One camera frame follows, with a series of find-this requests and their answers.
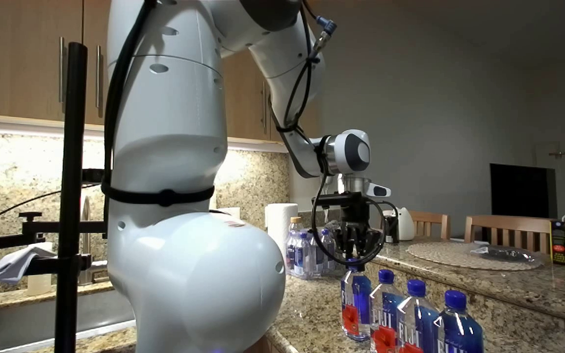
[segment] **kitchen backsplash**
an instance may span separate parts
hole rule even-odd
[[[84,140],[84,167],[102,167],[104,146],[98,138]],[[39,220],[59,220],[63,140],[49,134],[0,134],[0,236],[22,232],[20,212],[41,212]],[[98,189],[86,189],[88,220],[102,220],[104,197]],[[247,150],[230,150],[216,179],[216,207],[239,208],[241,218],[253,226],[265,226],[265,205],[290,201],[289,156]],[[100,236],[81,238],[81,252],[94,259],[106,259]],[[20,285],[0,285],[0,291],[20,289]]]

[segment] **bottle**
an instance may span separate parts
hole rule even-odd
[[[298,216],[292,216],[289,224],[287,269],[289,275],[298,279],[306,279],[304,273],[306,242],[302,234],[306,234],[306,230],[302,228],[302,220]]]
[[[318,244],[314,240],[314,234],[310,230],[304,230],[300,234],[300,240],[302,240],[302,250],[304,250],[304,259],[302,259],[304,275],[306,275],[306,279],[320,279]]]
[[[436,353],[440,314],[426,301],[426,283],[410,279],[408,297],[398,305],[398,334],[404,353]]]
[[[328,226],[320,228],[320,242],[322,246],[334,254],[336,252],[336,240]],[[316,263],[320,277],[334,277],[336,275],[336,261],[330,259],[320,248],[316,250]]]
[[[371,338],[371,281],[349,267],[341,281],[341,330],[357,342],[369,342]]]
[[[394,289],[394,273],[379,271],[379,287],[371,293],[373,303],[373,352],[396,353],[398,350],[398,305],[402,297]]]
[[[483,328],[467,314],[467,297],[459,291],[445,291],[444,303],[445,308],[438,320],[438,352],[483,353]]]

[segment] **paper towel roll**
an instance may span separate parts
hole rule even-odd
[[[277,242],[283,257],[287,254],[289,220],[298,214],[298,205],[267,205],[265,230]]]

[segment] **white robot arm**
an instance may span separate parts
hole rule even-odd
[[[318,197],[341,207],[341,256],[363,265],[383,246],[367,230],[367,197],[389,191],[355,173],[369,165],[363,132],[322,140],[298,128],[320,85],[320,52],[298,0],[114,0],[106,144],[108,271],[137,318],[137,352],[243,352],[275,322],[285,263],[259,228],[208,212],[228,152],[220,61],[249,48],[273,112],[304,177],[353,181]]]

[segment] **black band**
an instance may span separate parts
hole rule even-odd
[[[208,201],[214,195],[216,189],[206,189],[200,193],[190,193],[190,195],[179,195],[175,191],[161,191],[161,193],[130,193],[130,191],[120,191],[112,187],[102,187],[102,193],[118,203],[124,205],[159,205],[163,208],[175,207],[175,205],[190,205],[190,203],[200,203]]]

